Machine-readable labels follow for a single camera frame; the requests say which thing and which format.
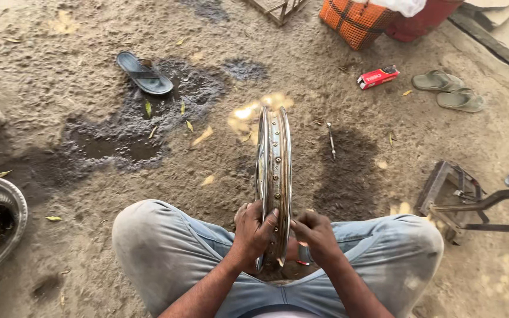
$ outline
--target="white plastic bag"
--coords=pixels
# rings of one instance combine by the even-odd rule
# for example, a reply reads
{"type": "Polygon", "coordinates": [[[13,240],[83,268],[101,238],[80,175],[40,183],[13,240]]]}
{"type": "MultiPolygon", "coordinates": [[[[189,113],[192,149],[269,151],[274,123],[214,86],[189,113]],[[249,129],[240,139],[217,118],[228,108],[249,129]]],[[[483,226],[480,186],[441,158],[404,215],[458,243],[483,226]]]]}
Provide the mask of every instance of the white plastic bag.
{"type": "Polygon", "coordinates": [[[423,10],[427,0],[352,0],[358,4],[376,4],[392,11],[398,11],[406,18],[410,18],[423,10]]]}

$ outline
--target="wet patch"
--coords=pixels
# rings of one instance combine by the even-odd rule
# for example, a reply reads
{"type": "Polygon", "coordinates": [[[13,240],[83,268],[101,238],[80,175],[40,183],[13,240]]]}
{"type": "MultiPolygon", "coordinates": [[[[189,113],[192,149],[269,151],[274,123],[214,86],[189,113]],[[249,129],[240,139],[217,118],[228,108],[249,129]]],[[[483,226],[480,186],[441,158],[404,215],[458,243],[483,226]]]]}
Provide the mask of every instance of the wet patch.
{"type": "Polygon", "coordinates": [[[322,145],[321,187],[313,196],[314,209],[336,221],[363,221],[376,217],[374,196],[378,180],[372,158],[378,154],[374,141],[356,130],[333,130],[336,160],[331,158],[329,135],[316,142],[322,145]]]}
{"type": "Polygon", "coordinates": [[[175,127],[185,127],[186,120],[205,121],[210,107],[224,91],[220,69],[196,69],[172,59],[161,60],[157,66],[173,81],[172,92],[146,95],[131,81],[123,106],[111,118],[100,123],[83,117],[70,118],[59,146],[29,148],[20,156],[0,161],[0,172],[13,170],[6,179],[23,191],[31,205],[48,199],[53,190],[72,187],[111,164],[121,173],[156,168],[170,151],[166,134],[175,127]],[[152,106],[151,117],[145,110],[146,100],[152,106]],[[182,101],[184,115],[180,113],[182,101]],[[154,127],[158,128],[149,139],[154,127]]]}
{"type": "Polygon", "coordinates": [[[223,93],[223,82],[214,72],[195,69],[183,61],[161,60],[156,65],[173,82],[170,93],[148,95],[132,84],[123,108],[110,119],[100,123],[80,118],[68,121],[65,138],[73,141],[86,159],[113,159],[117,168],[127,170],[156,166],[169,151],[164,141],[166,133],[185,126],[186,120],[201,122],[209,106],[223,93]],[[147,102],[151,104],[150,116],[147,102]]]}
{"type": "Polygon", "coordinates": [[[268,76],[262,63],[243,58],[225,60],[223,68],[237,80],[260,80],[268,76]]]}
{"type": "Polygon", "coordinates": [[[208,18],[211,22],[229,21],[227,11],[223,9],[221,0],[178,0],[194,8],[194,13],[203,18],[208,18]]]}

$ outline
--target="jeans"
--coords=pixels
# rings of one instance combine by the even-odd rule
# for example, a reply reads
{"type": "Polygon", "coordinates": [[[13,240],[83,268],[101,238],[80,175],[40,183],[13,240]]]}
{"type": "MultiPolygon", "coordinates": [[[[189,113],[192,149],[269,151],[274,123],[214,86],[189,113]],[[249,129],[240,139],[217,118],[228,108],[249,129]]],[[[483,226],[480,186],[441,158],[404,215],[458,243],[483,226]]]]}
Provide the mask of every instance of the jeans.
{"type": "MultiPolygon", "coordinates": [[[[411,214],[331,225],[339,247],[378,300],[396,318],[407,317],[443,256],[439,231],[411,214]]],[[[222,260],[234,236],[163,201],[144,200],[117,216],[113,247],[125,274],[156,318],[222,260]]],[[[279,304],[323,317],[347,317],[322,269],[286,285],[241,273],[216,317],[239,317],[279,304]]]]}

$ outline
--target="dusty floor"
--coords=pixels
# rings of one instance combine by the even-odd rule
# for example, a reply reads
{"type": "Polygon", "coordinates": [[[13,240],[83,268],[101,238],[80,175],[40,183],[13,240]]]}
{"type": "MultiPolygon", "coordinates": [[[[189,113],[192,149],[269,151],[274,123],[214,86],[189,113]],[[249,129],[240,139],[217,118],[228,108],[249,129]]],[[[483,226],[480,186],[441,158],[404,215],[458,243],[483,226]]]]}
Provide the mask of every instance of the dusty floor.
{"type": "MultiPolygon", "coordinates": [[[[111,249],[115,215],[158,198],[231,229],[236,208],[253,197],[255,147],[228,117],[265,94],[293,100],[295,212],[315,209],[334,221],[386,215],[413,205],[440,159],[460,163],[486,191],[502,188],[509,173],[509,67],[448,22],[412,43],[383,35],[354,52],[320,22],[320,1],[282,28],[240,0],[0,1],[6,7],[0,107],[9,122],[0,130],[0,171],[14,169],[7,178],[31,214],[0,267],[0,317],[146,317],[111,249]],[[183,93],[151,100],[152,119],[146,97],[114,63],[121,50],[180,63],[170,75],[183,93]],[[358,89],[358,75],[389,64],[399,78],[358,89]],[[464,79],[487,109],[442,109],[431,92],[401,96],[413,75],[430,69],[464,79]],[[320,117],[333,123],[336,162],[326,127],[313,123],[320,117]],[[213,133],[192,145],[208,127],[213,133]],[[399,140],[393,148],[390,131],[399,140]]],[[[489,215],[509,223],[509,202],[489,215]]],[[[509,317],[509,234],[469,233],[464,241],[446,246],[419,317],[509,317]]]]}

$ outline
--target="screwdriver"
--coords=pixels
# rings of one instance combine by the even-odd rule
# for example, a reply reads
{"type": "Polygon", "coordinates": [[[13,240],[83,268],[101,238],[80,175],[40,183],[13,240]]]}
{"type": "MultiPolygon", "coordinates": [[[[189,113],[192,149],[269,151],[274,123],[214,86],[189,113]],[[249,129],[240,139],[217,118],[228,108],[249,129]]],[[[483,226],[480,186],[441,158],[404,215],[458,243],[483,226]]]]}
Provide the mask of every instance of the screwdriver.
{"type": "Polygon", "coordinates": [[[333,146],[333,134],[331,133],[331,123],[327,123],[329,129],[329,141],[331,141],[331,153],[333,154],[333,160],[335,160],[335,146],[333,146]]]}

